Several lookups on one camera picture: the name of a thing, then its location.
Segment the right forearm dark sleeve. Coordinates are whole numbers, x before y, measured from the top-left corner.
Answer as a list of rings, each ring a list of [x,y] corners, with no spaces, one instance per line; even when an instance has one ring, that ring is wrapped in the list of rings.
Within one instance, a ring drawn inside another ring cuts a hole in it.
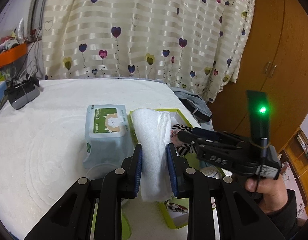
[[[295,191],[287,190],[288,200],[286,205],[279,211],[267,215],[285,239],[292,239],[300,230],[296,212]]]

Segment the right hand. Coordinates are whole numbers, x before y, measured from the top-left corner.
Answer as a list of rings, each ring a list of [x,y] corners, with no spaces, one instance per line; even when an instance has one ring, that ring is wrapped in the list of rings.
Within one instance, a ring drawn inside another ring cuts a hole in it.
[[[259,207],[265,214],[280,211],[288,202],[288,193],[281,174],[277,180],[266,178],[256,181],[249,178],[245,182],[245,189],[263,194]]]

